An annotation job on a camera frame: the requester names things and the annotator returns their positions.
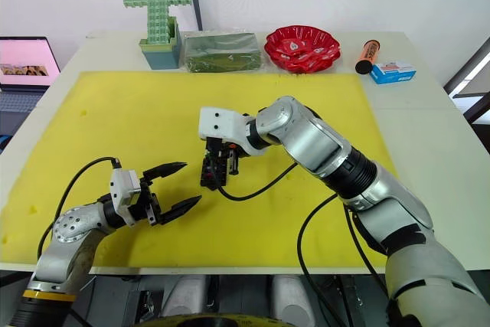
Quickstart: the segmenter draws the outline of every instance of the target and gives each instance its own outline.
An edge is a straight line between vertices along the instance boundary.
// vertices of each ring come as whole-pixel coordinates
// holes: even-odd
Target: robotic arm
[[[237,157],[282,145],[335,191],[368,245],[387,255],[391,325],[490,325],[490,308],[461,263],[437,242],[423,203],[293,97],[279,98],[255,118],[203,107],[199,135],[207,141],[203,169],[227,160],[237,174]],[[226,166],[224,175],[215,169],[224,185]],[[209,186],[206,175],[201,184],[204,179]]]
[[[109,194],[95,203],[71,208],[54,222],[53,238],[39,258],[10,325],[63,325],[104,237],[145,218],[152,226],[166,224],[185,214],[201,199],[201,196],[186,199],[162,213],[156,195],[150,192],[152,181],[171,175],[187,164],[163,164],[143,172],[140,179],[134,170],[120,168],[117,160],[116,164]]]

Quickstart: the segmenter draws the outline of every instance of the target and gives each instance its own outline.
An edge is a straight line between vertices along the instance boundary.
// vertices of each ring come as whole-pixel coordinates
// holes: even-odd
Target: orange cylinder
[[[380,43],[377,40],[369,40],[364,44],[364,49],[355,64],[355,71],[359,74],[368,74],[373,70],[373,64],[376,61],[377,53],[380,50]]]

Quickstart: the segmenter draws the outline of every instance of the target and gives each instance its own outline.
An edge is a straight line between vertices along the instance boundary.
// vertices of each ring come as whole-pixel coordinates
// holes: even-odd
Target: red plate
[[[318,72],[340,58],[338,41],[309,26],[278,28],[267,36],[264,49],[275,65],[293,73]]]

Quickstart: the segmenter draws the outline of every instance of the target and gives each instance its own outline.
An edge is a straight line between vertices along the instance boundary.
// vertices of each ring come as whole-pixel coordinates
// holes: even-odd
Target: laptop keyboard
[[[41,94],[0,93],[0,111],[30,113],[41,96]]]

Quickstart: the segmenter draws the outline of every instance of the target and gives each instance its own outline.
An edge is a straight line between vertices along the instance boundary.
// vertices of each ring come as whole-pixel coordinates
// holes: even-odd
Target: small box
[[[392,61],[390,63],[375,64],[370,75],[373,77],[374,82],[383,84],[411,80],[415,72],[411,64],[402,61]]]

